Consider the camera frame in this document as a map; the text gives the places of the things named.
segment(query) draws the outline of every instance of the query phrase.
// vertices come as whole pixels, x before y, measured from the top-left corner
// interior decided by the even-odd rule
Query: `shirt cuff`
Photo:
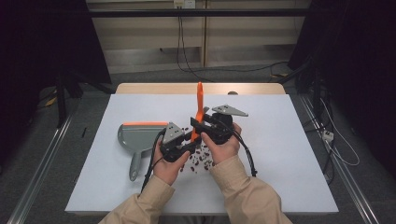
[[[165,204],[172,198],[175,189],[163,182],[159,177],[153,175],[143,192],[139,195],[139,201],[152,204],[153,208],[163,209]]]
[[[210,169],[210,174],[213,175],[221,190],[232,188],[248,179],[244,164],[238,155],[215,165]]]

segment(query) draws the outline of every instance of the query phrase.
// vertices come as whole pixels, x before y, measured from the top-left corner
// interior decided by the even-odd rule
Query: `white tabletop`
[[[205,95],[204,105],[228,104],[249,116],[234,117],[243,129],[258,171],[257,177],[273,186],[282,199],[285,213],[326,214],[338,212],[288,95]],[[66,211],[76,214],[109,212],[141,190],[149,166],[142,159],[135,182],[129,179],[132,155],[119,144],[117,131],[124,121],[172,121],[180,128],[191,127],[196,95],[115,94],[95,136]],[[250,175],[248,159],[241,147],[239,157]],[[173,185],[174,196],[164,214],[224,215],[223,196],[204,166],[189,167]]]

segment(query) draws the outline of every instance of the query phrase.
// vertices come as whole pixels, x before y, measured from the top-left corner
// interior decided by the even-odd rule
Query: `beige sleeve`
[[[153,175],[141,194],[134,194],[111,211],[103,223],[158,223],[165,204],[175,189]]]
[[[291,223],[281,210],[275,190],[256,177],[249,177],[238,156],[214,166],[210,173],[224,195],[232,223]]]

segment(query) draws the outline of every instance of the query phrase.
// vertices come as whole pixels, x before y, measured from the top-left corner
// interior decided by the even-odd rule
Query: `human arm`
[[[241,128],[233,125],[238,133]],[[275,190],[256,177],[249,177],[237,156],[239,142],[232,137],[216,145],[202,134],[212,152],[215,166],[210,170],[223,196],[232,223],[291,223],[281,211],[281,200]]]
[[[179,168],[187,161],[190,152],[186,152],[175,162],[162,159],[157,143],[154,159],[157,164],[153,168],[154,175],[150,178],[142,193],[134,194],[125,202],[111,211],[100,224],[105,223],[157,223],[163,207],[171,199]]]

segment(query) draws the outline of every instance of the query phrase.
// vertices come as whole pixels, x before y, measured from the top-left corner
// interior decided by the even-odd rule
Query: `white cable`
[[[335,127],[334,122],[332,121],[332,116],[330,115],[330,112],[329,112],[329,110],[327,109],[326,104],[323,102],[323,99],[320,98],[320,101],[323,103],[324,108],[326,109],[326,112],[327,112],[327,114],[329,115],[330,122],[332,123],[332,126],[334,127],[335,131],[336,131],[338,134],[340,134],[340,132],[338,132],[337,127]],[[359,158],[358,153],[356,153],[356,151],[355,151],[355,149],[353,148],[353,146],[351,146],[351,145],[348,143],[348,141],[345,139],[345,137],[344,137],[343,135],[340,134],[340,136],[341,136],[341,137],[344,139],[344,141],[349,145],[349,147],[350,147],[350,149],[352,149],[353,153],[355,153],[356,158],[358,159],[358,161],[357,161],[356,163],[351,163],[351,162],[345,161],[345,160],[341,157],[340,154],[338,154],[337,152],[335,152],[334,149],[332,149],[332,147],[330,147],[330,144],[329,144],[330,150],[331,150],[331,151],[334,153],[334,155],[335,155],[336,157],[338,157],[343,163],[348,164],[348,165],[351,165],[351,166],[357,166],[357,165],[359,165],[359,163],[361,163],[361,159]]]

